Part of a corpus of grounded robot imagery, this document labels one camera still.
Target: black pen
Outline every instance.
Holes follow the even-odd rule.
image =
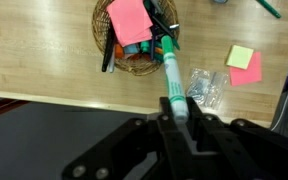
[[[152,14],[155,13],[155,7],[151,7],[150,12]],[[151,27],[151,32],[152,32],[152,40],[151,40],[151,60],[154,60],[154,55],[155,55],[155,41],[156,41],[156,32],[155,32],[155,24],[153,24],[153,26]]]
[[[107,35],[106,35],[106,44],[105,44],[105,53],[103,58],[103,64],[102,64],[102,72],[106,72],[107,66],[110,62],[114,48],[114,40],[115,40],[115,31],[113,28],[112,23],[110,23]]]
[[[158,27],[160,27],[167,35],[169,35],[171,38],[174,38],[174,34],[168,29],[167,26],[163,24],[154,14],[149,13],[151,20],[153,23],[155,23]]]

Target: marker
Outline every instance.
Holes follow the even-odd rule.
[[[156,52],[157,54],[163,54],[163,49],[161,49],[161,48],[159,48],[159,47],[156,47],[156,48],[155,48],[155,52]]]
[[[159,63],[163,63],[163,61],[164,61],[163,55],[157,54],[157,53],[154,54],[154,59],[157,60],[157,62],[159,62]]]
[[[110,73],[114,72],[114,66],[115,66],[115,49],[113,48],[110,63],[108,64],[108,69],[109,69]]]
[[[149,41],[141,42],[141,51],[142,51],[142,53],[149,53],[150,52],[150,42]]]
[[[151,20],[153,21],[153,23],[155,23],[156,25],[158,25],[158,27],[161,28],[161,30],[163,30],[167,35],[171,36],[172,38],[174,38],[174,34],[168,29],[167,26],[165,26],[163,24],[162,21],[160,21],[157,17],[155,17],[154,14],[149,14],[151,17]]]
[[[173,25],[170,25],[170,27],[169,27],[170,30],[175,30],[178,28],[180,28],[180,24],[173,24]]]
[[[282,16],[278,13],[268,2],[265,0],[257,0],[266,10],[268,10],[276,18],[281,18]]]
[[[172,38],[164,36],[162,38],[164,52],[164,64],[166,71],[168,98],[171,103],[174,120],[178,124],[186,123],[188,119],[188,107],[181,83],[180,72],[174,54]]]
[[[106,44],[105,44],[105,53],[102,64],[102,72],[106,72],[108,63],[110,62],[112,52],[114,49],[114,41],[115,41],[115,31],[112,23],[110,23],[109,29],[106,35]]]
[[[115,58],[122,59],[124,57],[124,49],[120,44],[115,44]]]
[[[172,38],[173,44],[176,47],[177,50],[181,50],[180,45],[178,44],[177,40],[175,38]]]
[[[162,48],[162,43],[156,41],[156,47]]]

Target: pink sticky note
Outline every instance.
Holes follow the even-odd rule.
[[[147,40],[151,40],[151,39],[152,39],[151,31],[149,29],[147,29],[143,33],[141,33],[137,36],[134,36],[132,39],[124,39],[122,42],[119,41],[119,43],[121,44],[121,46],[124,47],[124,46],[127,46],[129,44],[143,42],[143,41],[147,41]]]
[[[122,46],[136,43],[133,40],[142,40],[136,37],[147,39],[151,36],[147,30],[153,24],[142,0],[115,0],[107,7],[107,12]]]
[[[247,69],[230,67],[231,85],[238,86],[262,80],[261,53],[255,52]]]

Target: pen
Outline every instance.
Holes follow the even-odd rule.
[[[109,69],[110,73],[114,72],[114,65],[115,65],[115,49],[113,48],[110,63],[108,65],[108,69]]]
[[[167,26],[165,26],[159,19],[157,19],[154,14],[149,13],[149,15],[150,15],[153,23],[155,23],[157,26],[159,26],[167,35],[174,38],[173,33],[168,29]]]
[[[178,28],[180,28],[179,24],[173,24],[173,25],[170,25],[170,27],[169,27],[170,30],[175,30],[175,29],[178,29]]]
[[[163,14],[163,10],[161,8],[161,6],[158,4],[158,0],[151,0],[153,6],[156,8],[156,11],[159,13],[159,14]]]
[[[276,18],[281,18],[282,16],[278,13],[268,2],[265,0],[257,0],[265,9],[267,9]]]
[[[150,12],[152,14],[155,13],[155,8],[151,7]],[[156,32],[155,32],[155,24],[151,26],[151,32],[152,32],[152,40],[151,40],[151,60],[154,61],[154,54],[155,54],[155,38],[156,38]]]
[[[115,31],[114,31],[112,23],[110,23],[109,29],[106,35],[106,44],[105,44],[105,53],[104,53],[103,64],[102,64],[102,72],[106,72],[107,66],[110,62],[113,48],[114,48],[114,39],[115,39]]]

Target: screw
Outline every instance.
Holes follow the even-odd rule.
[[[239,126],[245,126],[245,122],[242,120],[237,121],[236,124],[238,124]]]
[[[209,121],[212,121],[213,120],[213,117],[212,116],[205,116],[205,118],[207,119],[207,120],[209,120]]]
[[[135,124],[136,124],[136,126],[140,126],[142,124],[142,121],[141,120],[136,120]]]
[[[168,120],[168,116],[164,115],[164,116],[162,116],[162,119],[163,119],[164,121],[167,121],[167,120]]]
[[[85,166],[83,166],[83,165],[77,166],[73,170],[73,177],[79,178],[79,177],[83,176],[83,174],[85,172],[86,172],[86,167]]]
[[[108,174],[109,174],[108,169],[101,168],[101,169],[96,171],[96,178],[97,179],[105,179],[105,178],[107,178]]]

